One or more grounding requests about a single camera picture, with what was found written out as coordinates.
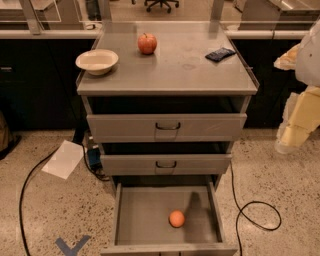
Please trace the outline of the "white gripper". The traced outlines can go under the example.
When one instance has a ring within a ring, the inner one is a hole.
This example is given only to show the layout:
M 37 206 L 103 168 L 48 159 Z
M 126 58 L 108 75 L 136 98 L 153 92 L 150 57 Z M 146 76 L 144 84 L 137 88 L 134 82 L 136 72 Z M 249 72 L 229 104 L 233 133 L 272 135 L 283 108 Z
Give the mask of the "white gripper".
M 299 44 L 290 48 L 274 62 L 274 67 L 280 70 L 294 70 Z M 296 125 L 289 124 L 289 118 L 294 110 Z M 320 88 L 308 86 L 300 95 L 291 93 L 286 101 L 282 114 L 282 123 L 279 125 L 275 150 L 280 154 L 290 154 L 297 150 L 320 125 Z

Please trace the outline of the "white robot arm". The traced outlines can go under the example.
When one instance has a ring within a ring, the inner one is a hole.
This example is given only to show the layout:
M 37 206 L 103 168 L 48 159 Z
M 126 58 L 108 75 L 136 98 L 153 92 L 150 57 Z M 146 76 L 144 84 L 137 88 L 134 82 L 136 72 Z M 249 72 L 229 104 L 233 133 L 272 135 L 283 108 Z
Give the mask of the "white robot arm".
M 300 94 L 290 94 L 278 128 L 275 149 L 289 154 L 320 126 L 320 20 L 299 44 L 278 57 L 274 66 L 294 70 L 296 79 L 307 86 Z

